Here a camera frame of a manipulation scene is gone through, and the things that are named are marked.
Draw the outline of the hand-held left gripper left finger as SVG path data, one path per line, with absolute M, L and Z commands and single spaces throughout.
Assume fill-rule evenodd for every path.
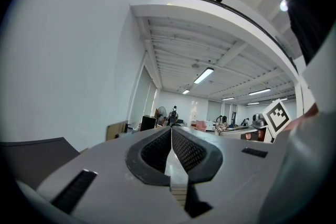
M 184 223 L 190 216 L 165 174 L 170 151 L 169 127 L 127 134 L 78 155 L 37 192 L 83 223 Z

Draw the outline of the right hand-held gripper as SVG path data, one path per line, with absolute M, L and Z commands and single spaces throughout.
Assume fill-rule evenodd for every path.
M 261 114 L 267 124 L 264 142 L 273 143 L 277 135 L 291 122 L 291 117 L 280 99 L 268 105 Z

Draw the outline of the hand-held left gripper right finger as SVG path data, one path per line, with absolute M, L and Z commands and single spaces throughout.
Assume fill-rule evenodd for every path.
M 187 223 L 260 223 L 285 155 L 285 136 L 268 144 L 174 127 L 172 138 L 188 174 Z

